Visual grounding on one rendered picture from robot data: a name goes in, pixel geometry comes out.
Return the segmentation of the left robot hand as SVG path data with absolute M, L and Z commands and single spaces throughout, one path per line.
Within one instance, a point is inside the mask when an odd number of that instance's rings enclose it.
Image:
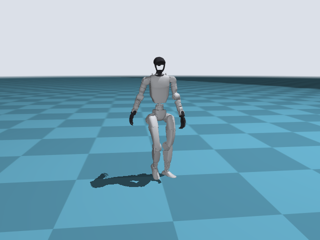
M 185 125 L 186 125 L 186 120 L 185 120 L 184 116 L 185 116 L 184 111 L 181 111 L 181 115 L 179 115 L 180 123 L 181 123 L 179 129 L 183 129 L 185 127 Z

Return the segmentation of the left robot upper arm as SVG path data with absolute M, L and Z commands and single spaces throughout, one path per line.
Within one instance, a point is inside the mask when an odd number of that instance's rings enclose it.
M 180 94 L 177 93 L 177 80 L 174 76 L 169 76 L 170 83 L 171 83 L 171 91 L 172 91 L 172 99 L 173 100 L 178 100 L 180 99 Z

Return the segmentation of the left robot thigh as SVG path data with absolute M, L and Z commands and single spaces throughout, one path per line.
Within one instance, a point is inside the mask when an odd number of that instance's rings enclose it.
M 166 141 L 162 144 L 162 147 L 164 150 L 169 150 L 170 146 L 173 145 L 175 140 L 175 134 L 176 134 L 176 125 L 175 125 L 175 118 L 173 115 L 166 113 L 166 119 L 164 120 L 166 122 Z

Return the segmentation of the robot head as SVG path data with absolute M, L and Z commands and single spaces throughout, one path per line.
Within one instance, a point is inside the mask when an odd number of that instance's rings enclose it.
M 156 69 L 156 74 L 158 75 L 155 75 L 155 76 L 158 76 L 158 77 L 162 77 L 164 74 L 162 74 L 162 72 L 164 71 L 165 69 L 165 60 L 162 58 L 162 57 L 156 57 L 153 61 L 154 63 L 154 66 L 155 66 L 155 69 Z M 163 69 L 162 70 L 158 70 L 157 69 L 157 65 L 160 66 L 160 65 L 163 65 Z

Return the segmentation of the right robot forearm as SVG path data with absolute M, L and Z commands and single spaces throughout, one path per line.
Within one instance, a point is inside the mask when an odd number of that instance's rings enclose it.
M 138 108 L 139 108 L 140 103 L 141 103 L 140 100 L 137 100 L 137 97 L 138 97 L 138 94 L 136 96 L 136 99 L 135 99 L 135 102 L 134 102 L 134 105 L 133 105 L 133 108 L 132 108 L 132 113 L 133 113 L 133 111 L 136 111 L 136 113 L 138 112 Z

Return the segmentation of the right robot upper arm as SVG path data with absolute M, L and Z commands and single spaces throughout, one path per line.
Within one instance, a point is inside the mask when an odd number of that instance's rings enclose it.
M 141 81 L 141 85 L 140 85 L 140 88 L 139 88 L 139 94 L 137 96 L 137 100 L 139 101 L 142 101 L 144 99 L 144 92 L 147 88 L 147 85 L 149 85 L 151 82 L 151 77 L 150 76 L 147 76 L 147 77 L 144 77 Z

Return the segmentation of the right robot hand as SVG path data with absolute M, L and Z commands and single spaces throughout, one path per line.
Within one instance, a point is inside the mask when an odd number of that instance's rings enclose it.
M 131 111 L 130 117 L 129 117 L 129 123 L 133 126 L 133 118 L 134 115 L 136 115 L 136 110 L 134 110 L 133 112 Z

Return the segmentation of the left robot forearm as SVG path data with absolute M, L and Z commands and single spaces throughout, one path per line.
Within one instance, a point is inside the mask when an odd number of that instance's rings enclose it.
M 182 115 L 182 114 L 181 114 L 181 111 L 183 111 L 183 107 L 182 107 L 182 104 L 181 104 L 181 98 L 180 98 L 180 99 L 177 99 L 174 103 L 175 103 L 175 105 L 176 105 L 176 108 L 177 108 L 177 111 L 178 111 L 179 116 Z M 185 112 L 184 112 L 184 113 L 185 113 Z

